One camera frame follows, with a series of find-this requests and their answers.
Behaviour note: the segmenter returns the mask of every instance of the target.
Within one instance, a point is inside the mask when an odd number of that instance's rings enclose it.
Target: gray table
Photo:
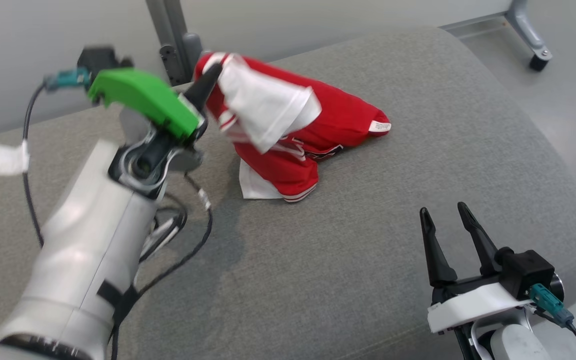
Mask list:
[[[450,34],[375,35],[278,61],[383,109],[393,123],[320,166],[306,200],[243,200],[233,146],[211,126],[194,174],[215,208],[199,255],[146,296],[121,326],[129,359],[423,359],[459,357],[430,335],[418,211],[428,207],[460,277],[478,260],[457,214],[465,201],[498,246],[535,249],[576,301],[576,178],[486,68]],[[119,107],[30,128],[30,182],[46,219],[103,137],[121,142]],[[18,144],[21,131],[0,134]],[[169,191],[190,219],[146,264],[144,282],[199,241],[206,219],[181,176]],[[0,321],[18,300],[38,246],[21,179],[0,178]]]

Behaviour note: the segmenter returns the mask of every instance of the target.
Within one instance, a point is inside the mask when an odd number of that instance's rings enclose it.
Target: folded cloth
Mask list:
[[[384,112],[357,96],[238,54],[204,55],[195,78],[217,63],[223,70],[206,110],[241,157],[245,199],[300,201],[319,181],[317,161],[391,129]]]

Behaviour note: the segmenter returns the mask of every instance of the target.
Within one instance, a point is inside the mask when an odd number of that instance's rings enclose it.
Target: metal leg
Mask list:
[[[546,48],[544,40],[537,34],[537,31],[535,31],[535,28],[528,20],[528,14],[526,14],[527,2],[528,0],[512,0],[510,10],[505,14],[505,18],[534,52],[534,56],[530,61],[530,68],[541,71],[553,58],[553,54]]]
[[[188,32],[180,0],[146,0],[146,4],[161,43],[159,54],[170,85],[189,83],[202,44],[199,35]]]

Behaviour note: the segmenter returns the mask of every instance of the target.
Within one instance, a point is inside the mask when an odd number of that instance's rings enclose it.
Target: teal connector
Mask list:
[[[75,70],[59,71],[57,75],[47,75],[43,78],[46,91],[61,88],[87,87],[90,85],[90,72],[85,67]]]
[[[530,287],[530,294],[528,295],[533,303],[541,309],[550,313],[557,325],[562,328],[572,323],[575,318],[574,315],[566,309],[564,303],[560,301],[550,290],[546,289],[544,285],[535,284]]]

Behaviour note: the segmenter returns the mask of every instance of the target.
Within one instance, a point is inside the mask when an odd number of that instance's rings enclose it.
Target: white wall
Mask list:
[[[188,28],[212,50],[281,59],[366,32],[435,27],[503,12],[511,0],[181,0]],[[145,0],[0,0],[0,132],[22,125],[47,73],[76,65],[84,45],[112,44],[164,76]],[[40,121],[89,106],[80,89],[39,97]]]
[[[0,131],[20,127],[44,75],[74,68],[87,44],[112,44],[138,67],[164,75],[144,0],[0,0]],[[42,95],[33,119],[88,106],[82,89]]]

